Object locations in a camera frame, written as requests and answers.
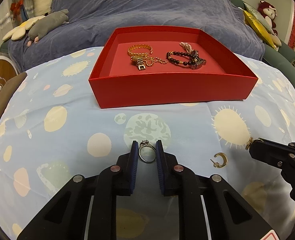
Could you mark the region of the gold hoop earring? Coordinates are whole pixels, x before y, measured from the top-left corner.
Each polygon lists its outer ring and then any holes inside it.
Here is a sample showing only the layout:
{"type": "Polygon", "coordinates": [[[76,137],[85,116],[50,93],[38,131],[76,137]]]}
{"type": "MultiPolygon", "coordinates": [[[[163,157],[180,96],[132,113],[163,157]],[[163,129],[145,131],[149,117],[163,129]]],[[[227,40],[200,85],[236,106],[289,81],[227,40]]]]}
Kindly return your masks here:
{"type": "Polygon", "coordinates": [[[251,144],[253,143],[253,140],[254,140],[253,137],[249,138],[249,140],[248,140],[248,142],[246,143],[246,146],[245,146],[246,150],[249,150],[251,144]]]}
{"type": "Polygon", "coordinates": [[[228,157],[223,152],[214,155],[214,160],[210,160],[215,168],[224,168],[228,164],[228,157]]]}

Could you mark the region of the red jewelry tray box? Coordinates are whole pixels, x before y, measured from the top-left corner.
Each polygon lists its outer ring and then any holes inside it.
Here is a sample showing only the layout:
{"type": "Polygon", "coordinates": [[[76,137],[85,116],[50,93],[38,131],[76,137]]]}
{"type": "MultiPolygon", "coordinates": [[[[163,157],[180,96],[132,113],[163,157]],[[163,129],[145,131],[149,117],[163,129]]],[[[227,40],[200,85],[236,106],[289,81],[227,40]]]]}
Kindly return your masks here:
{"type": "Polygon", "coordinates": [[[115,29],[89,76],[101,108],[244,100],[257,81],[234,53],[202,30],[158,25],[115,29]],[[169,51],[181,51],[180,42],[191,44],[205,65],[192,70],[157,63],[139,70],[127,52],[147,44],[152,56],[164,58],[169,51]]]}

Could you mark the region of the blue planet print tablecloth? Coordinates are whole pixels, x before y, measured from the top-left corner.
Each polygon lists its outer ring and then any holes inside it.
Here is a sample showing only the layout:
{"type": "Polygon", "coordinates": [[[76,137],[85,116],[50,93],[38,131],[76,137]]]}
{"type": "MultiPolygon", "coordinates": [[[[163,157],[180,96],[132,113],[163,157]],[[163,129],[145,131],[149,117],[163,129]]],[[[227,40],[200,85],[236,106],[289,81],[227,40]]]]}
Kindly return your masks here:
{"type": "Polygon", "coordinates": [[[133,141],[161,140],[196,174],[221,175],[286,239],[295,224],[291,186],[280,170],[251,158],[250,137],[295,142],[295,89],[279,70],[242,56],[258,77],[244,101],[101,109],[88,77],[100,47],[40,64],[0,120],[0,227],[10,239],[68,182],[116,163],[133,141]],[[210,161],[223,152],[224,168],[210,161]]]}

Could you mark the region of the dark green sofa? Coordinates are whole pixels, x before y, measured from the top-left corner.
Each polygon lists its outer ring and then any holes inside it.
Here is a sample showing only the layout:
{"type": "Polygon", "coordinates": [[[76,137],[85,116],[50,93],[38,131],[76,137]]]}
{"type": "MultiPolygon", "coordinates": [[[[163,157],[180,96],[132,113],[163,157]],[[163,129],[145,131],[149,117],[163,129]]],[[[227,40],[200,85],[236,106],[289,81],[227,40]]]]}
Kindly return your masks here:
{"type": "Polygon", "coordinates": [[[295,51],[290,48],[286,43],[281,41],[282,46],[276,51],[269,45],[265,44],[265,53],[262,61],[270,66],[277,66],[280,62],[287,60],[289,63],[295,61],[295,51]]]}

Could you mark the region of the gold yellow pillow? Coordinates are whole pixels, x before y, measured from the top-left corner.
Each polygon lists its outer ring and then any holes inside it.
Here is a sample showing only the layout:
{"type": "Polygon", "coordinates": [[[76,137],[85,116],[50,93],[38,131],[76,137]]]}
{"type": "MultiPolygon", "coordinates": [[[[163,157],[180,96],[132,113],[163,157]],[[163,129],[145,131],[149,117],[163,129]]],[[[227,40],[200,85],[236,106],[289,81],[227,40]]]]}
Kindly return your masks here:
{"type": "Polygon", "coordinates": [[[252,14],[248,11],[243,10],[244,19],[251,26],[251,28],[255,31],[256,35],[263,40],[266,44],[268,44],[273,49],[277,50],[276,44],[273,42],[271,34],[267,31],[267,29],[261,24],[259,20],[257,20],[252,14]]]}

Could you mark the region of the brown phone case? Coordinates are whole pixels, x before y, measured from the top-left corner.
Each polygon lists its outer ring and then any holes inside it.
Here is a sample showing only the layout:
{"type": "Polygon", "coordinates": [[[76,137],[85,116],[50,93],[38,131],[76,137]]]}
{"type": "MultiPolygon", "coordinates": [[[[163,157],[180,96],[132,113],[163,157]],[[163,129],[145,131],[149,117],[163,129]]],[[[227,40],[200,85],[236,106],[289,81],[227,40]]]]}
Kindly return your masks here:
{"type": "Polygon", "coordinates": [[[22,72],[21,74],[9,79],[5,86],[0,91],[0,118],[4,113],[7,104],[9,103],[10,99],[12,98],[14,92],[18,89],[18,87],[22,84],[22,82],[27,77],[26,72],[22,72]]]}

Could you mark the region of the grey-green pillow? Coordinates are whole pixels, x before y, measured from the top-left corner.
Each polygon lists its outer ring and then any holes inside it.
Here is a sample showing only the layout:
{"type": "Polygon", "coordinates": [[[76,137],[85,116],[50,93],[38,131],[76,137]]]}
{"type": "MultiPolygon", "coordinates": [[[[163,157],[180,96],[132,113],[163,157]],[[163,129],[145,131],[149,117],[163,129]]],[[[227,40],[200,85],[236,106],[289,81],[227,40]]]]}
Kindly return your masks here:
{"type": "Polygon", "coordinates": [[[248,11],[250,14],[252,14],[257,20],[259,20],[261,22],[261,24],[267,29],[267,31],[271,34],[273,42],[276,44],[277,46],[277,50],[279,47],[282,46],[280,39],[278,38],[278,36],[276,36],[275,34],[273,34],[272,29],[270,28],[269,24],[267,23],[267,21],[263,18],[263,16],[258,12],[257,9],[255,9],[254,7],[252,7],[250,4],[244,2],[244,6],[245,6],[245,11],[248,11]]]}

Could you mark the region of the red monkey plush toy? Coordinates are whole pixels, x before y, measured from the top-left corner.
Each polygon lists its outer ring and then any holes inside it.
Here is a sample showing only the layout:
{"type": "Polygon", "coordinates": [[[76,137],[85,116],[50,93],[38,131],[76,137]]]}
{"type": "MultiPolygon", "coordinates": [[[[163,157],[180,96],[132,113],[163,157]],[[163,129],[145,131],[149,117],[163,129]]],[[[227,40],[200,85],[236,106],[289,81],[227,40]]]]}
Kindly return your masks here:
{"type": "Polygon", "coordinates": [[[261,0],[259,2],[258,12],[267,21],[267,23],[269,24],[270,28],[273,31],[273,34],[275,34],[277,36],[278,32],[276,30],[276,23],[274,22],[274,20],[277,16],[276,8],[273,5],[271,5],[270,3],[266,2],[265,0],[261,0]]]}

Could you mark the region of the blue-grey sofa blanket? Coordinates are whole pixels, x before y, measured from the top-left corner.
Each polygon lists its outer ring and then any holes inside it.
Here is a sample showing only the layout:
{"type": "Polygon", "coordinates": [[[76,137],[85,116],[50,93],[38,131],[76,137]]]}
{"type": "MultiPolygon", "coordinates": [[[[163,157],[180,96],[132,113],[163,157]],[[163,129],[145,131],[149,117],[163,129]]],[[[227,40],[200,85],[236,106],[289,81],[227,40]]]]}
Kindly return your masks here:
{"type": "Polygon", "coordinates": [[[10,41],[10,59],[24,72],[39,64],[106,44],[116,28],[170,25],[201,29],[232,52],[260,60],[263,42],[244,23],[231,0],[52,0],[51,10],[68,10],[69,22],[28,47],[10,41]]]}

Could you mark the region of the cream flower plush cushion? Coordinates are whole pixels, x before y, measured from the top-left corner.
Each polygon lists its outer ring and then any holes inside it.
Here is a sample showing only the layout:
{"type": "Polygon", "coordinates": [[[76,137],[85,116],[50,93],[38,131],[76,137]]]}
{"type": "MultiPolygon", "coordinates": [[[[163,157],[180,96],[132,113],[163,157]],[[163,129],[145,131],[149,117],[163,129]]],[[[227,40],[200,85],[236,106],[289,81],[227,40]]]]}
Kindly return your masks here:
{"type": "Polygon", "coordinates": [[[5,42],[9,39],[16,41],[23,38],[28,30],[32,28],[32,26],[38,21],[44,18],[45,16],[37,16],[28,19],[27,21],[23,22],[19,26],[13,28],[11,31],[6,33],[2,38],[2,41],[5,42]]]}

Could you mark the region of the grey seal plush toy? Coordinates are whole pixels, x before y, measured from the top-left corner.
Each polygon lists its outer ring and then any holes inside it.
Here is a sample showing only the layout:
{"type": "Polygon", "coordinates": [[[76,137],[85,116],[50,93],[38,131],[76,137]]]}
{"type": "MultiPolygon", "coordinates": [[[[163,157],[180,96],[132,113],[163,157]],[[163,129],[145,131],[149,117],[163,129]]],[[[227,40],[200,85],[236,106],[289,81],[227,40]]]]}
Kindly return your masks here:
{"type": "Polygon", "coordinates": [[[60,27],[61,25],[68,23],[68,9],[53,12],[44,18],[38,20],[28,32],[27,46],[31,46],[33,43],[37,43],[47,33],[60,27]]]}

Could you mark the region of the red ribbon bow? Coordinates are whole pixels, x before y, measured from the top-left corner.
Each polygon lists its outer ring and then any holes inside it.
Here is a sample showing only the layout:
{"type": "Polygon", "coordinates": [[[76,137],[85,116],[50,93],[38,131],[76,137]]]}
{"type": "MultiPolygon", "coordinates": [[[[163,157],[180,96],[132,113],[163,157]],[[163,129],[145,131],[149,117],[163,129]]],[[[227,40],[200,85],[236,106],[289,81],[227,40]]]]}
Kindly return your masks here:
{"type": "Polygon", "coordinates": [[[10,6],[10,10],[12,12],[13,20],[15,21],[20,16],[20,10],[23,6],[24,0],[19,0],[17,3],[12,3],[10,6]]]}

